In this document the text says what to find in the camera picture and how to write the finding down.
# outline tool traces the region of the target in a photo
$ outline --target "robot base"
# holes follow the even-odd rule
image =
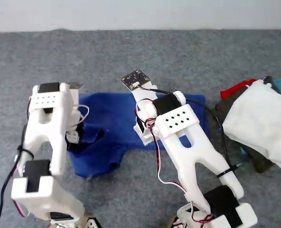
[[[59,226],[56,224],[51,224],[50,226],[48,226],[48,228],[62,227],[66,228],[65,224],[59,224]],[[102,228],[102,226],[99,224],[99,222],[93,215],[91,215],[90,213],[85,213],[81,228]]]

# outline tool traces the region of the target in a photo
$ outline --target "black cable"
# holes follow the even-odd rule
[[[25,139],[25,134],[26,134],[26,129],[27,129],[27,124],[24,125],[23,127],[23,130],[22,130],[22,134],[21,134],[21,143],[20,145],[18,146],[17,150],[18,150],[18,155],[16,157],[16,160],[15,160],[15,163],[14,163],[14,166],[13,168],[11,169],[11,171],[9,172],[7,178],[5,179],[3,185],[2,185],[2,188],[1,188],[1,192],[0,192],[0,218],[1,218],[1,214],[2,214],[2,209],[3,209],[3,199],[4,199],[4,192],[6,190],[6,187],[9,183],[9,180],[10,178],[12,177],[16,167],[17,167],[17,164],[21,158],[21,155],[22,155],[22,152],[23,151],[26,151],[28,153],[31,153],[30,151],[26,150],[26,149],[23,149],[22,148],[22,145],[23,145],[23,142],[24,142],[24,139]]]
[[[65,228],[65,227],[63,227],[63,226],[61,226],[61,225],[59,225],[59,224],[57,224],[57,223],[55,223],[55,225],[59,226],[60,228]]]
[[[28,112],[28,110],[29,110],[29,108],[30,108],[30,103],[31,103],[31,98],[29,99],[29,101],[28,101],[28,106],[27,106],[27,119],[28,119],[28,117],[29,117],[29,112]]]
[[[156,93],[161,93],[161,94],[170,94],[170,92],[168,91],[164,91],[164,90],[159,90],[159,89],[145,89],[143,87],[141,87],[142,89],[144,90],[150,90],[150,91],[153,91],[153,92],[156,92]],[[195,103],[201,107],[203,107],[206,111],[208,111],[215,119],[215,121],[217,122],[218,126],[219,126],[219,131],[221,133],[221,140],[222,140],[222,147],[223,147],[223,150],[224,150],[224,155],[225,155],[225,159],[227,161],[227,163],[229,164],[229,167],[232,169],[233,168],[233,165],[230,161],[230,158],[229,158],[229,155],[228,155],[228,151],[227,151],[227,146],[226,146],[226,140],[225,140],[225,133],[224,133],[224,129],[223,129],[223,125],[220,123],[219,119],[217,118],[217,116],[208,108],[208,106],[206,106],[205,104],[202,104],[198,101],[195,101],[195,100],[192,100],[192,99],[187,99],[187,101],[190,101],[192,103]]]

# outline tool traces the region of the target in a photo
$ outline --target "red wire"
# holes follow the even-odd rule
[[[178,226],[180,226],[180,225],[183,225],[183,223],[182,223],[182,222],[177,223],[177,224],[173,225],[173,227],[178,227]]]
[[[192,214],[191,214],[191,218],[193,221],[197,222],[197,223],[201,223],[202,225],[210,222],[212,219],[213,219],[213,215],[207,215],[203,220],[195,220],[193,218],[193,215],[194,215],[194,210],[192,211]]]

